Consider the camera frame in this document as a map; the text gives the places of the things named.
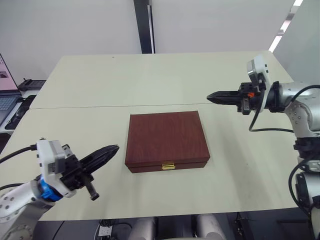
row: white robotic arm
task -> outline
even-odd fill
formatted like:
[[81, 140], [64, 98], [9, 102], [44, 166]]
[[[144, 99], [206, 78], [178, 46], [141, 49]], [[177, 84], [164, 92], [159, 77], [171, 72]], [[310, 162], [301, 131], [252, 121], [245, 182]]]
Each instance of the white robotic arm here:
[[41, 216], [62, 197], [74, 196], [76, 189], [86, 186], [91, 199], [97, 199], [91, 173], [106, 164], [119, 147], [103, 147], [82, 160], [57, 140], [41, 139], [36, 149], [41, 175], [0, 198], [0, 240], [31, 240]]
[[[295, 203], [312, 220], [316, 238], [320, 238], [320, 85], [303, 82], [271, 84], [268, 65], [262, 56], [255, 57], [247, 64], [251, 82], [241, 83], [238, 91], [218, 91], [207, 99], [215, 104], [236, 105], [243, 115], [255, 111], [251, 132], [283, 131], [297, 137], [293, 148], [299, 152], [298, 165], [292, 170], [288, 186]], [[285, 113], [292, 129], [253, 129], [260, 112], [269, 109], [272, 113]], [[296, 170], [297, 199], [292, 190], [292, 178]]]

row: monitor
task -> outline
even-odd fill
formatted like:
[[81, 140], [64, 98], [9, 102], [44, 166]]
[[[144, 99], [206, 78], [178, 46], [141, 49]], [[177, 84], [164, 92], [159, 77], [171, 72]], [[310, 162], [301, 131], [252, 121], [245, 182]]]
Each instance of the monitor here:
[[0, 91], [16, 91], [18, 87], [0, 54]]

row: table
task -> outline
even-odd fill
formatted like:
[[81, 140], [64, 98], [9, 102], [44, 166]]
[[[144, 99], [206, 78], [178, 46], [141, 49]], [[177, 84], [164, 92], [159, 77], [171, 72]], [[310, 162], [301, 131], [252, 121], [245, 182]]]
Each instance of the table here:
[[[204, 168], [132, 174], [125, 166], [130, 114], [199, 111], [211, 158]], [[88, 220], [256, 211], [295, 207], [288, 176], [297, 164], [295, 137], [286, 132], [249, 132], [250, 116], [235, 106], [164, 106], [33, 109], [26, 113], [2, 156], [39, 138], [69, 144], [81, 159], [107, 145], [120, 149], [93, 173], [100, 198], [85, 189], [56, 203], [41, 220]], [[290, 128], [285, 114], [261, 113], [256, 127]], [[40, 173], [36, 153], [1, 164], [0, 186], [26, 182]]]
[[[65, 56], [33, 101], [2, 156], [41, 137], [69, 144], [81, 159], [118, 144], [93, 173], [100, 198], [85, 189], [62, 199], [42, 220], [88, 220], [254, 211], [295, 207], [287, 182], [297, 163], [295, 137], [248, 131], [252, 120], [206, 96], [249, 82], [247, 61], [259, 53], [272, 81], [292, 82], [272, 53]], [[205, 168], [132, 174], [124, 164], [130, 114], [199, 111], [211, 158]], [[291, 128], [284, 114], [264, 111], [256, 127]], [[40, 173], [35, 152], [0, 167], [0, 186]]]
[[247, 62], [258, 54], [271, 81], [292, 82], [269, 51], [64, 56], [30, 108], [208, 103], [212, 92], [249, 82]]

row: gold latch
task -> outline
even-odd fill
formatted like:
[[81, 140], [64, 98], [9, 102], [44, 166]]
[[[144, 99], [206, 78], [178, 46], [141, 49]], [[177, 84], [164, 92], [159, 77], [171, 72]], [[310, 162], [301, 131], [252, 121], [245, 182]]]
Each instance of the gold latch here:
[[176, 168], [176, 166], [174, 163], [162, 164], [162, 170], [173, 170], [175, 168]]

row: wooden box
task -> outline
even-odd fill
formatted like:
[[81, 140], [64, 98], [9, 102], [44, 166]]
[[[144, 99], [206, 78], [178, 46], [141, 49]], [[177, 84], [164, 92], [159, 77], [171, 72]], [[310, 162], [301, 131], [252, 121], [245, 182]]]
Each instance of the wooden box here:
[[209, 158], [198, 111], [130, 115], [125, 165], [132, 173], [203, 168]]

